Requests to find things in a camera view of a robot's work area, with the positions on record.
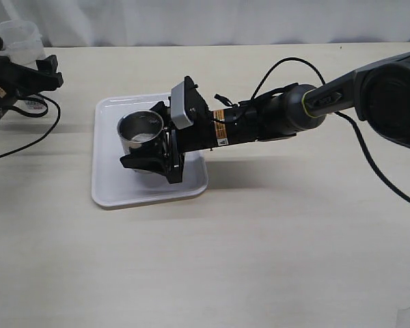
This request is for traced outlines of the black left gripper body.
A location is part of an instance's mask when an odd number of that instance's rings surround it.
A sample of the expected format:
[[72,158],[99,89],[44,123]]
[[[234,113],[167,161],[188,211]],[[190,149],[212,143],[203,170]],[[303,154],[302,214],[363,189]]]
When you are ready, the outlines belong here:
[[[4,42],[0,37],[0,51],[3,49]],[[0,112],[2,113],[8,110],[25,112],[16,106],[20,98],[28,95],[16,84],[22,68],[24,67],[11,62],[9,57],[0,55]]]

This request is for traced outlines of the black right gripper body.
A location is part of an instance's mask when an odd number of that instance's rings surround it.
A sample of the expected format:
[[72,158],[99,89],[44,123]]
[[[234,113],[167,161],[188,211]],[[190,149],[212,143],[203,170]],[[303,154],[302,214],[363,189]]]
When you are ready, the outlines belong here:
[[163,120],[168,132],[165,151],[166,179],[170,184],[182,182],[185,154],[216,146],[213,113],[197,90],[197,84],[190,76],[185,76],[185,109],[193,125],[178,130],[172,119]]

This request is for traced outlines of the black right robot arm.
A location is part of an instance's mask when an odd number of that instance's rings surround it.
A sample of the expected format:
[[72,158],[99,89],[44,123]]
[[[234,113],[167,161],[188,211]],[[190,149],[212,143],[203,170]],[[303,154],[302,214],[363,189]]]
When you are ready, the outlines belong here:
[[212,111],[191,77],[167,101],[119,127],[123,167],[182,181],[185,154],[255,141],[289,139],[319,127],[330,113],[354,108],[380,136],[410,148],[410,52],[355,69],[320,87],[292,83]]

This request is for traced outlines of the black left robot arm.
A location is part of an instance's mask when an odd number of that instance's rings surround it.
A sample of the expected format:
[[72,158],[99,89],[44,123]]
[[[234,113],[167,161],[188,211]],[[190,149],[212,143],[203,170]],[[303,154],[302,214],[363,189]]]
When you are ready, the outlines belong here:
[[[0,51],[4,49],[0,37]],[[41,118],[48,113],[41,92],[55,91],[63,83],[63,76],[57,71],[56,55],[36,60],[36,68],[15,64],[6,56],[0,55],[0,120],[8,111],[15,111],[28,118]],[[18,101],[34,101],[42,110],[25,111],[16,106]]]

